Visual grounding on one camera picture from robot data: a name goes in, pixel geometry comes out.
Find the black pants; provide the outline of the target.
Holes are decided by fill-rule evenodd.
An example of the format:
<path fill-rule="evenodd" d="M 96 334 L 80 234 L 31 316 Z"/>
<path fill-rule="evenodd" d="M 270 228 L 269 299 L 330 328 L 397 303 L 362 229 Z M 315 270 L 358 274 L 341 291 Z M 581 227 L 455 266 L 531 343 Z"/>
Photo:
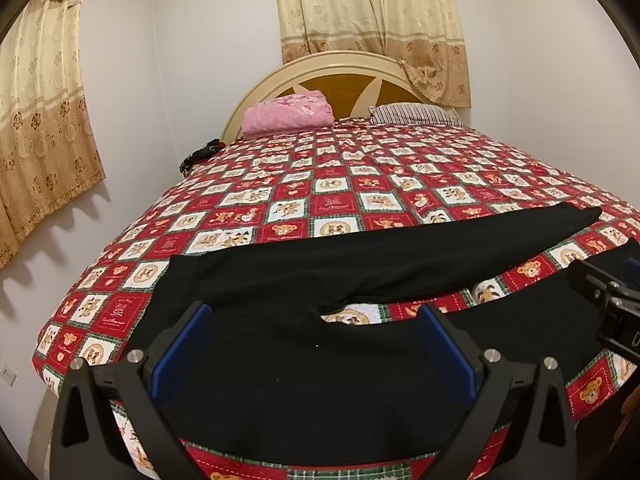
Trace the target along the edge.
<path fill-rule="evenodd" d="M 194 302 L 208 338 L 163 412 L 192 443 L 244 460 L 345 466 L 440 450 L 466 407 L 414 318 L 330 322 L 350 304 L 458 292 L 588 228 L 568 203 L 472 220 L 250 244 L 175 256 L 128 340 L 148 348 Z"/>

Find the beige curtain behind headboard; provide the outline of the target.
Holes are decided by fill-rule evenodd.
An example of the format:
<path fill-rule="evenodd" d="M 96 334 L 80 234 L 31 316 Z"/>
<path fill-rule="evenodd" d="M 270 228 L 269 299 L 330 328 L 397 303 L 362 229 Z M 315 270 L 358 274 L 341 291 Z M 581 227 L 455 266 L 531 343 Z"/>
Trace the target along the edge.
<path fill-rule="evenodd" d="M 353 50 L 396 61 L 427 101 L 468 108 L 468 56 L 456 0 L 277 0 L 284 62 Z"/>

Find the red patchwork bear bedspread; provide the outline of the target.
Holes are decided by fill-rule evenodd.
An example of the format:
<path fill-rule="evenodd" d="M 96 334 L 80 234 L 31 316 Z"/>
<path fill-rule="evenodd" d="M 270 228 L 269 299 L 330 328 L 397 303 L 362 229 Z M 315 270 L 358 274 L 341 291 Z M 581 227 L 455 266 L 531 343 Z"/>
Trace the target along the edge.
<path fill-rule="evenodd" d="M 104 249 L 43 327 L 32 362 L 47 386 L 60 392 L 73 359 L 91 365 L 122 359 L 175 256 L 560 203 L 597 207 L 601 217 L 532 261 L 458 292 L 425 302 L 350 304 L 331 313 L 329 321 L 416 320 L 421 304 L 434 304 L 481 346 L 496 346 L 510 360 L 555 356 L 572 413 L 583 418 L 616 393 L 634 368 L 597 342 L 598 311 L 567 286 L 565 270 L 577 259 L 589 259 L 621 274 L 626 259 L 639 253 L 638 211 L 465 127 L 344 119 L 314 131 L 231 144 L 167 190 Z M 288 466 L 244 460 L 181 439 L 213 479 L 415 479 L 439 451 L 363 465 Z"/>

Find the beige curtain side window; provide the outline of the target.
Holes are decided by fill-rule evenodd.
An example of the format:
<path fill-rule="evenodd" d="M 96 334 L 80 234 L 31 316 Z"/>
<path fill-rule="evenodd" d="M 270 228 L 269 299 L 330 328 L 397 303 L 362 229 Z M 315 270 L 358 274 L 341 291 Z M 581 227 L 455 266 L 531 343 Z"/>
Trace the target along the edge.
<path fill-rule="evenodd" d="M 1 44 L 1 262 L 104 180 L 81 80 L 81 0 L 29 0 Z"/>

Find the striped pillow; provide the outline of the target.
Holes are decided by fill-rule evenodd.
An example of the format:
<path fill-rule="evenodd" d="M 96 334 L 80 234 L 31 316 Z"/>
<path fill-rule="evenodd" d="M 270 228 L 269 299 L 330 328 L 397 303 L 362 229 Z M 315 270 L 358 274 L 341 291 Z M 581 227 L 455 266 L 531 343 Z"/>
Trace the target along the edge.
<path fill-rule="evenodd" d="M 392 103 L 369 108 L 371 122 L 378 125 L 456 126 L 463 122 L 455 112 L 425 103 Z"/>

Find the cream wooden headboard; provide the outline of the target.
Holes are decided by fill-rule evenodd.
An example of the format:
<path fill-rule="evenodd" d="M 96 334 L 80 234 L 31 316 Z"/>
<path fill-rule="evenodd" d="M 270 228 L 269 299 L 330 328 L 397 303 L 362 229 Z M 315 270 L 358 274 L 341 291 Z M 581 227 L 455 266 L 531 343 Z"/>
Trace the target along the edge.
<path fill-rule="evenodd" d="M 329 51 L 298 58 L 275 70 L 235 107 L 221 141 L 242 136 L 244 113 L 259 102 L 319 90 L 336 118 L 368 117 L 372 106 L 426 99 L 400 63 L 386 56 L 357 51 Z"/>

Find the dark clothes bundle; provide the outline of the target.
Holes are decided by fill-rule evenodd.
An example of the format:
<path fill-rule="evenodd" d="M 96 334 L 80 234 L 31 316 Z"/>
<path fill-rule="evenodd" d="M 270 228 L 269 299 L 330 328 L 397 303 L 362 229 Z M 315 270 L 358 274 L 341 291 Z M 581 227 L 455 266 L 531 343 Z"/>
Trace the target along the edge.
<path fill-rule="evenodd" d="M 217 155 L 226 147 L 226 144 L 219 139 L 209 141 L 202 148 L 186 156 L 182 162 L 180 162 L 179 171 L 183 177 L 187 177 L 193 168 L 201 162 L 207 162 L 209 159 Z"/>

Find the pink folded blanket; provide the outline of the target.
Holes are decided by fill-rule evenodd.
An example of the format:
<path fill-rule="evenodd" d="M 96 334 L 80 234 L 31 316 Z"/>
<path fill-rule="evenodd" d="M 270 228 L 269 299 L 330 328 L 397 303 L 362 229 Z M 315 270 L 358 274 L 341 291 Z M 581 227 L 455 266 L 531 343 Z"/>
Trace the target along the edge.
<path fill-rule="evenodd" d="M 299 133 L 334 124 L 332 106 L 319 90 L 293 93 L 260 102 L 243 115 L 244 139 L 280 133 Z"/>

